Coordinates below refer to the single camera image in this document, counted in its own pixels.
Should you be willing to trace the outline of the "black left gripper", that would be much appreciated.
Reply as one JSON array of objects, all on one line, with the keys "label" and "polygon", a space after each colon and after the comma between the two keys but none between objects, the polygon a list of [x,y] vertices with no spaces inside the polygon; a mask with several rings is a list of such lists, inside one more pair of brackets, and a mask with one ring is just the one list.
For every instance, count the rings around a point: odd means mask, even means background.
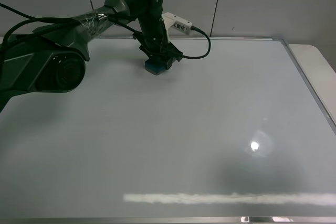
[{"label": "black left gripper", "polygon": [[141,31],[134,32],[133,38],[141,44],[139,49],[146,54],[146,63],[157,63],[158,53],[162,53],[165,69],[171,68],[173,62],[182,60],[183,53],[172,47],[162,16],[141,16],[138,22]]}]

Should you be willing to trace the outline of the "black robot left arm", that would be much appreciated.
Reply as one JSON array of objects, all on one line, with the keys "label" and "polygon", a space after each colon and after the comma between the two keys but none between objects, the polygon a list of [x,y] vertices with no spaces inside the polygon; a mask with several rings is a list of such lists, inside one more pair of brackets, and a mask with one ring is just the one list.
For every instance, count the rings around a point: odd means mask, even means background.
[{"label": "black robot left arm", "polygon": [[105,0],[102,7],[72,18],[40,18],[29,35],[10,29],[1,43],[1,107],[15,96],[64,93],[83,80],[89,61],[88,43],[113,25],[124,28],[137,20],[133,38],[148,56],[145,67],[160,73],[173,55],[162,17],[163,0]]}]

